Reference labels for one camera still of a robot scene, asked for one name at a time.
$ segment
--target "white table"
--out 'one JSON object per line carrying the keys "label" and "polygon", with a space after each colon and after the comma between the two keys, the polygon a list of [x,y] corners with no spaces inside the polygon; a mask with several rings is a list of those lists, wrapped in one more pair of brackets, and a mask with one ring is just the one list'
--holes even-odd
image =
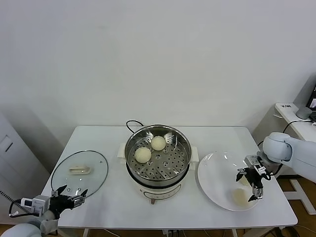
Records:
{"label": "white table", "polygon": [[[233,151],[236,159],[256,154],[258,147],[245,127],[178,127],[191,145],[197,146],[199,159],[213,151]],[[86,199],[84,205],[66,210],[59,227],[90,229],[239,229],[292,226],[297,218],[273,177],[264,182],[264,198],[245,212],[225,210],[199,189],[196,171],[190,170],[179,193],[151,205],[133,186],[126,166],[117,152],[131,135],[126,127],[77,127],[57,164],[83,150],[102,153],[109,163],[103,186]],[[49,178],[42,194],[50,195]]]}
{"label": "white table", "polygon": [[[293,103],[276,103],[275,109],[287,123],[296,120],[310,121],[310,119],[301,119],[296,116],[299,108]],[[316,126],[311,122],[294,122],[290,126],[302,140],[316,142]]]}
{"label": "white table", "polygon": [[[293,103],[276,103],[275,109],[279,112],[279,115],[287,122],[290,123],[296,120],[302,120],[296,116],[298,107]],[[294,122],[290,125],[294,132],[300,139],[306,141],[316,142],[316,126],[311,122]],[[305,209],[310,215],[316,215],[316,210],[313,207],[311,201],[305,194],[303,188],[296,179],[290,179],[290,182],[295,189],[294,192],[284,192],[288,200],[301,200]]]}

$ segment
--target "power cord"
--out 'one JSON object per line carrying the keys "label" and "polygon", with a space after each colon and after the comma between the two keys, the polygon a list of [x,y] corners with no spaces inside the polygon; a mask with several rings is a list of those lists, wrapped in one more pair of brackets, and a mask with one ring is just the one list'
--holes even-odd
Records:
{"label": "power cord", "polygon": [[107,232],[109,232],[109,233],[111,233],[111,234],[113,234],[114,236],[120,237],[119,235],[117,235],[117,234],[115,234],[115,233],[113,233],[113,232],[111,232],[111,231],[109,231],[109,230],[107,230],[107,229],[104,229],[104,230],[107,231]]}
{"label": "power cord", "polygon": [[309,229],[309,228],[307,228],[307,227],[305,227],[305,226],[301,226],[301,225],[295,225],[295,226],[302,227],[302,228],[304,228],[304,229],[306,229],[306,230],[309,230],[310,232],[313,232],[313,233],[316,234],[316,231],[312,231],[311,229]]}
{"label": "power cord", "polygon": [[285,127],[285,129],[283,130],[283,133],[286,131],[286,129],[294,122],[312,122],[312,121],[305,121],[305,120],[295,120],[295,121],[292,121],[290,123],[288,123],[288,125]]}
{"label": "power cord", "polygon": [[208,234],[208,232],[206,232],[206,230],[204,230],[204,232],[206,233],[206,235],[207,235],[208,237],[211,237],[211,236]]}
{"label": "power cord", "polygon": [[126,127],[128,128],[128,130],[130,130],[132,133],[134,133],[134,131],[128,126],[128,123],[129,122],[136,122],[138,124],[140,124],[141,126],[144,126],[140,121],[137,121],[137,120],[129,120],[126,122]]}

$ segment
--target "cable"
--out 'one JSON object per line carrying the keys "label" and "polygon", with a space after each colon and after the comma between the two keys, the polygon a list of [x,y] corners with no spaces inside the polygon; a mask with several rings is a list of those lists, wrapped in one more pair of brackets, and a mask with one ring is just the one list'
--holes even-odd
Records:
{"label": "cable", "polygon": [[206,233],[206,235],[207,235],[208,237],[211,237],[211,236],[208,234],[208,232],[206,232],[206,230],[204,230],[204,232]]}
{"label": "cable", "polygon": [[309,230],[310,232],[313,232],[316,234],[316,231],[312,231],[311,229],[305,227],[305,226],[301,226],[301,225],[295,225],[295,226],[298,226],[298,227],[302,227],[302,228],[305,228],[306,230]]}
{"label": "cable", "polygon": [[129,120],[126,122],[126,127],[128,128],[128,130],[130,130],[132,133],[134,133],[134,131],[128,126],[128,123],[129,122],[136,122],[138,124],[140,124],[141,126],[144,126],[140,121],[137,121],[137,120]]}
{"label": "cable", "polygon": [[109,231],[109,230],[107,230],[107,229],[104,229],[104,230],[107,231],[107,232],[109,232],[109,233],[111,233],[111,234],[113,234],[114,236],[120,237],[119,235],[114,234],[113,232],[111,232],[111,231]]}
{"label": "cable", "polygon": [[284,133],[286,131],[286,129],[294,122],[312,122],[312,121],[304,121],[304,120],[295,120],[295,121],[292,121],[292,122],[289,122],[288,125],[285,127],[285,129],[283,130],[282,133]]}
{"label": "cable", "polygon": [[276,172],[274,174],[270,174],[270,175],[277,175],[277,173],[280,171],[280,169],[282,168],[283,164],[280,164],[276,170]]}

